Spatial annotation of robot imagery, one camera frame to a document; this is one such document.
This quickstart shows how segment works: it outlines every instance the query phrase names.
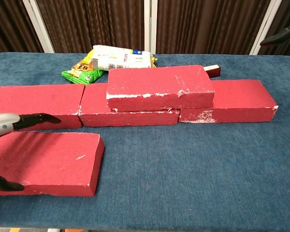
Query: white plastic bag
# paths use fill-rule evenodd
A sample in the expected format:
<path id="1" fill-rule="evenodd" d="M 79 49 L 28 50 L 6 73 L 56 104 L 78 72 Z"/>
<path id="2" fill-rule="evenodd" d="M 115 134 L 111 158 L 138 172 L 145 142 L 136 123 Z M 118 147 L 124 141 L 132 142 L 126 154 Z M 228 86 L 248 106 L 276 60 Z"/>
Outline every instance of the white plastic bag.
<path id="1" fill-rule="evenodd" d="M 155 67 L 157 60 L 150 52 L 105 45 L 93 46 L 91 62 L 94 69 L 108 71 L 119 68 L 150 68 Z"/>

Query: green snack bag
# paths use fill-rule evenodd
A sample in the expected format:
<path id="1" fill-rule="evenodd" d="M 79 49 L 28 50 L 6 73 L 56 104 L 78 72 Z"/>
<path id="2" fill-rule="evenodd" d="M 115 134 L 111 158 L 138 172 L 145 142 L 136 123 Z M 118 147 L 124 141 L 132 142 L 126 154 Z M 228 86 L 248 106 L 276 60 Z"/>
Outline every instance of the green snack bag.
<path id="1" fill-rule="evenodd" d="M 103 73 L 103 70 L 93 69 L 91 63 L 85 64 L 80 61 L 71 70 L 63 71 L 61 76 L 73 83 L 88 85 L 98 80 Z"/>

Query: blue fabric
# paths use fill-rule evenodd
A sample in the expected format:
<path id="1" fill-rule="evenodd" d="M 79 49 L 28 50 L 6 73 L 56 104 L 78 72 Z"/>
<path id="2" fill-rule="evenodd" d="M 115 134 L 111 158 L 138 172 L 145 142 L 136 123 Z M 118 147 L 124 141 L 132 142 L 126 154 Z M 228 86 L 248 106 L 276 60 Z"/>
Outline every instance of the blue fabric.
<path id="1" fill-rule="evenodd" d="M 84 56 L 1 53 L 0 85 L 68 84 L 61 71 Z M 290 57 L 157 57 L 219 64 L 217 79 L 259 79 L 278 112 L 268 123 L 61 130 L 102 135 L 96 196 L 0 197 L 0 227 L 290 231 Z"/>

